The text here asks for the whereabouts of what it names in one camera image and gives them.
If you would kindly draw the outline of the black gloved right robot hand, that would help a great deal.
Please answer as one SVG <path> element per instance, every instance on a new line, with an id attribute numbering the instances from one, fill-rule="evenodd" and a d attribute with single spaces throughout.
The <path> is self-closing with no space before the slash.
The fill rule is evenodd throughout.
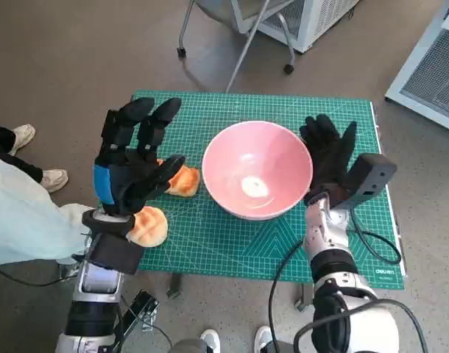
<path id="1" fill-rule="evenodd" d="M 356 144 L 357 123 L 351 121 L 340 134 L 325 114 L 308 116 L 300 127 L 300 135 L 310 153 L 313 176 L 305 203 L 324 192 L 344 190 L 347 167 Z"/>

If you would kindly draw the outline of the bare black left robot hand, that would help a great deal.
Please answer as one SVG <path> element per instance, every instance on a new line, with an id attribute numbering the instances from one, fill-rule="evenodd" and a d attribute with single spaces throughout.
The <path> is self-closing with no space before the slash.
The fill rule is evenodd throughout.
<path id="1" fill-rule="evenodd" d="M 155 100 L 143 97 L 107 111 L 93 166 L 94 190 L 106 214 L 133 215 L 169 189 L 185 157 L 173 154 L 159 163 L 158 147 L 181 104 L 171 98 L 154 108 Z"/>

